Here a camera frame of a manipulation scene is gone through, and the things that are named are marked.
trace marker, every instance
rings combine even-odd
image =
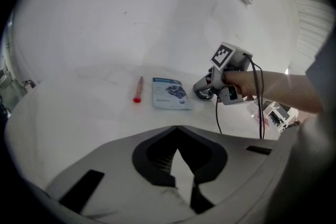
[[[133,101],[135,103],[140,103],[141,102],[141,92],[142,92],[142,83],[143,83],[143,77],[141,76],[138,86],[137,86],[137,91],[135,93],[135,96],[133,98]]]

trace booklet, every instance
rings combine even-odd
[[[178,80],[153,78],[153,105],[163,109],[192,109]]]

